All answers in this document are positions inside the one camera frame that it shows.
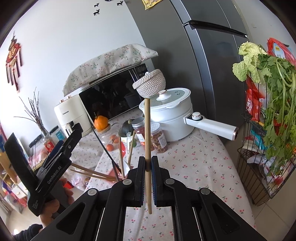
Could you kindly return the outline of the person's left hand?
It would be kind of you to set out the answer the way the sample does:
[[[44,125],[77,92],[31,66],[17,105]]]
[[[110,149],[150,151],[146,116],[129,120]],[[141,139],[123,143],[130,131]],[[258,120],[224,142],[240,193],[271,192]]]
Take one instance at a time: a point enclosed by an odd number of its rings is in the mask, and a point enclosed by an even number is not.
[[[70,189],[64,187],[64,191],[67,195],[68,198],[68,204],[72,204],[74,202],[74,197],[73,197],[73,191],[71,191]],[[60,203],[58,200],[54,199],[52,201],[49,201],[47,203],[45,203],[42,212],[39,216],[40,221],[42,223],[42,228],[39,230],[39,232],[41,232],[43,230],[43,228],[45,228],[46,226],[48,226],[52,221],[53,221],[53,214],[55,212],[58,211],[60,206]]]

